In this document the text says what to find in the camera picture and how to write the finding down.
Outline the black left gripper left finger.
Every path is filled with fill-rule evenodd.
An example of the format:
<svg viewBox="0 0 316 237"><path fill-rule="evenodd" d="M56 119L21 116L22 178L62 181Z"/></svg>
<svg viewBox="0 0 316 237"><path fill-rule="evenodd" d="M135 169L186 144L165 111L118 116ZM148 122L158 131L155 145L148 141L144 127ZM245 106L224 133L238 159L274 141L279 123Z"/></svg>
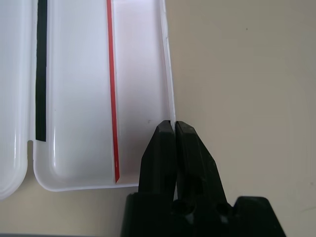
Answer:
<svg viewBox="0 0 316 237"><path fill-rule="evenodd" d="M155 129L141 159L138 191L173 200L177 179L175 133L169 120Z"/></svg>

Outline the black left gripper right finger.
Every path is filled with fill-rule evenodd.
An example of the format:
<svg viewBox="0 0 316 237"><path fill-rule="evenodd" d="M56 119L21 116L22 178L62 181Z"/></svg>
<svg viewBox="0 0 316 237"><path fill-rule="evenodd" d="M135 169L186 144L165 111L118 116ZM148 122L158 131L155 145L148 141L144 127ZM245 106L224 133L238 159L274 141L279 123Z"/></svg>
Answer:
<svg viewBox="0 0 316 237"><path fill-rule="evenodd" d="M179 207L183 212L194 212L199 206L206 205L217 212L228 212L229 204L216 162L196 130L177 121L175 134Z"/></svg>

